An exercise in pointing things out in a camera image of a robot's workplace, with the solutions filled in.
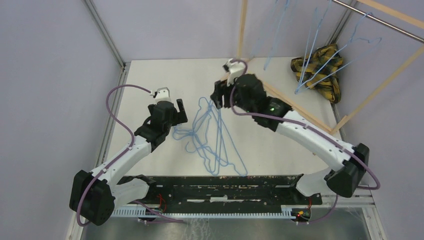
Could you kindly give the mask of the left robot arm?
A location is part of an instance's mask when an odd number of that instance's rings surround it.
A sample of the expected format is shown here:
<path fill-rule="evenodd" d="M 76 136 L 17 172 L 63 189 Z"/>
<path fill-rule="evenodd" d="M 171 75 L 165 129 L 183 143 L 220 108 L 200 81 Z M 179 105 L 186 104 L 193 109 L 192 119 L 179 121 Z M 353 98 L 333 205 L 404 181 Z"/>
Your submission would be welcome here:
<path fill-rule="evenodd" d="M 147 177 L 127 173 L 166 140 L 173 126 L 188 118 L 182 99 L 176 104 L 161 100 L 150 104 L 148 110 L 150 116 L 121 151 L 91 171 L 80 170 L 74 176 L 69 207 L 96 226 L 126 204 L 135 200 L 150 204 L 157 198 L 158 191 Z"/>

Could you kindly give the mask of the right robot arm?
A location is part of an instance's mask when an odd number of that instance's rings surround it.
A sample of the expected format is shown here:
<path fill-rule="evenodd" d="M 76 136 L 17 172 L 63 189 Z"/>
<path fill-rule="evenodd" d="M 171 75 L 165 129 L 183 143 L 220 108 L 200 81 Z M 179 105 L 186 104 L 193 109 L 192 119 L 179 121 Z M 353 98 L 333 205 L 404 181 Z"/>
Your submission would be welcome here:
<path fill-rule="evenodd" d="M 241 75 L 233 84 L 216 81 L 210 99 L 218 109 L 241 108 L 258 125 L 294 140 L 327 164 L 327 170 L 299 175 L 288 191 L 293 203 L 302 204 L 326 190 L 350 198 L 359 188 L 368 169 L 370 149 L 362 143 L 354 146 L 316 128 L 289 104 L 268 96 L 255 74 Z"/>

